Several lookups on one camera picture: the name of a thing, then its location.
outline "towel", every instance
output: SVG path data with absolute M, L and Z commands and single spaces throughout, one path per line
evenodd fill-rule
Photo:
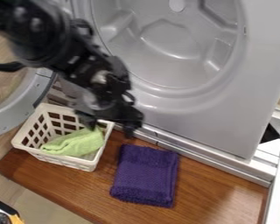
M 178 154 L 124 144 L 110 195 L 123 201 L 172 207 Z
M 73 133 L 60 136 L 41 146 L 44 153 L 71 157 L 81 157 L 97 151 L 104 144 L 102 131 L 96 127 L 94 130 L 80 129 Z

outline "purple towel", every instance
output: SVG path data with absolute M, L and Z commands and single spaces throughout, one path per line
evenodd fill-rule
M 178 154 L 124 144 L 111 196 L 128 202 L 172 207 Z

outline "cable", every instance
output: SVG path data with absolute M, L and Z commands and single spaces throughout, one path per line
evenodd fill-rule
M 24 67 L 25 66 L 22 63 L 19 63 L 17 61 L 12 61 L 9 63 L 0 64 L 0 72 L 14 73 Z

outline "white washing machine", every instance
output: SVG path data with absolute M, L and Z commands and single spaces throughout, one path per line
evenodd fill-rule
M 59 3 L 126 63 L 145 114 L 138 137 L 258 183 L 273 179 L 278 158 L 254 157 L 280 97 L 280 0 Z

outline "white plastic basket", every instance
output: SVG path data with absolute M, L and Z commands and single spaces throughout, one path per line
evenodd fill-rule
M 14 136 L 13 147 L 29 152 L 35 158 L 56 165 L 92 172 L 97 166 L 106 143 L 114 127 L 113 122 L 99 120 L 98 125 L 104 134 L 104 145 L 96 152 L 83 157 L 55 156 L 45 154 L 40 146 L 55 137 L 64 136 L 75 130 L 85 128 L 71 108 L 41 103 L 34 114 Z

